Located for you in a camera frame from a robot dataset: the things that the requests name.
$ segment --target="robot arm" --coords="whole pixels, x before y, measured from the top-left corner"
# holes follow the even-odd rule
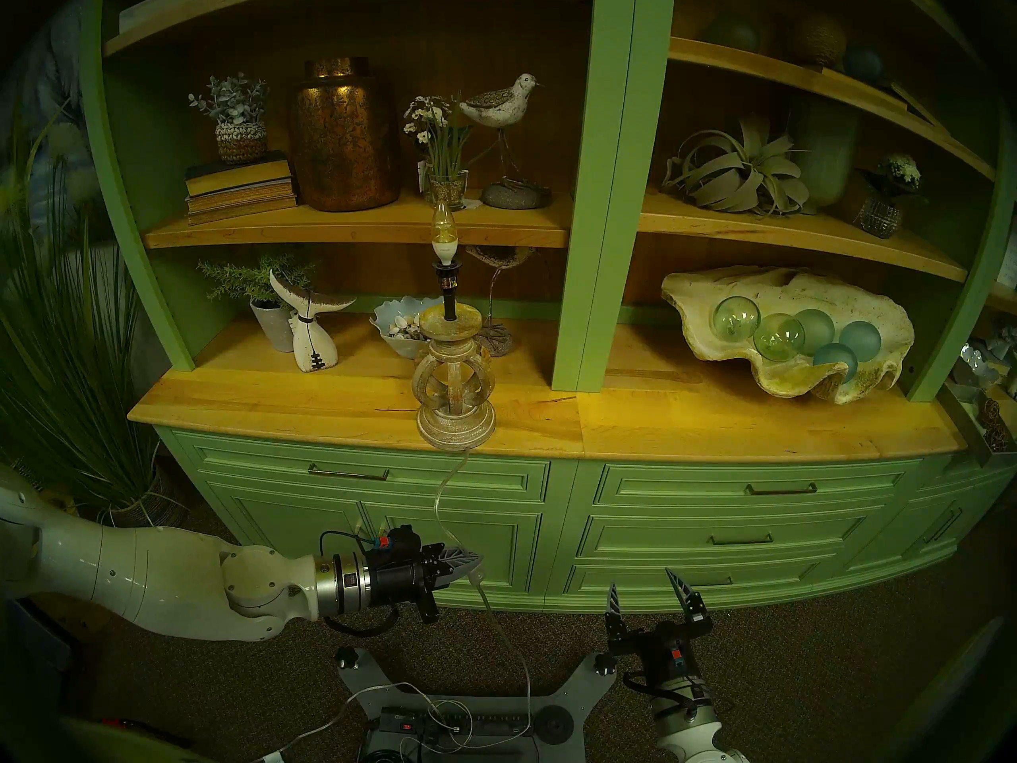
[[[177,528],[108,528],[58,511],[20,477],[0,474],[0,576],[8,596],[63,593],[173,637],[265,640],[294,618],[327,623],[401,601],[414,601],[431,623],[432,591],[481,561],[441,544],[421,546],[409,526],[374,543],[288,559]]]
[[[700,593],[670,569],[666,572],[684,613],[683,623],[662,621],[651,632],[642,629],[630,632],[612,584],[604,612],[608,653],[597,656],[596,667],[600,672],[614,672],[616,656],[640,657],[643,669],[624,673],[621,683],[653,698],[650,708],[657,727],[657,746],[674,753],[678,763],[749,763],[736,750],[724,753],[713,744],[721,725],[692,644],[693,639],[710,634],[713,620]],[[635,677],[643,677],[645,683],[639,683]]]

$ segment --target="whale tail sculpture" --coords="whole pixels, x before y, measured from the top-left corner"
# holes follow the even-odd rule
[[[301,371],[332,368],[339,363],[336,343],[318,325],[317,315],[322,311],[341,311],[356,298],[342,295],[323,295],[310,289],[293,287],[268,272],[268,281],[283,300],[296,309],[290,317],[293,329],[293,357]]]

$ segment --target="giant clam shell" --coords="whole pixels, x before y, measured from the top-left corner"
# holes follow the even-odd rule
[[[900,376],[904,356],[914,344],[914,329],[907,312],[890,298],[801,270],[737,266],[672,273],[661,284],[660,294],[681,313],[681,331],[697,358],[745,358],[759,387],[784,399],[812,391],[821,399],[845,404],[861,399],[870,391],[892,388]],[[858,363],[857,374],[846,384],[846,363],[814,366],[813,359],[805,355],[775,363],[760,355],[751,339],[729,344],[714,336],[710,326],[713,310],[731,295],[756,301],[763,316],[777,311],[793,316],[803,308],[819,308],[833,319],[838,336],[848,322],[864,319],[879,329],[883,346],[873,360]]]

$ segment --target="stacked books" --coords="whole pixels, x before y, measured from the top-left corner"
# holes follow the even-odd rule
[[[220,162],[191,167],[186,178],[190,226],[297,204],[290,165],[279,151],[253,164]]]

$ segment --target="lamp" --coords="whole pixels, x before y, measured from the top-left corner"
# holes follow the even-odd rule
[[[431,247],[442,305],[420,314],[420,330],[430,343],[413,372],[413,395],[420,402],[417,428],[442,451],[467,451],[494,431],[494,407],[487,400],[494,390],[491,355],[473,340],[483,317],[473,306],[456,300],[461,267],[456,259],[459,234],[444,202],[431,220]]]

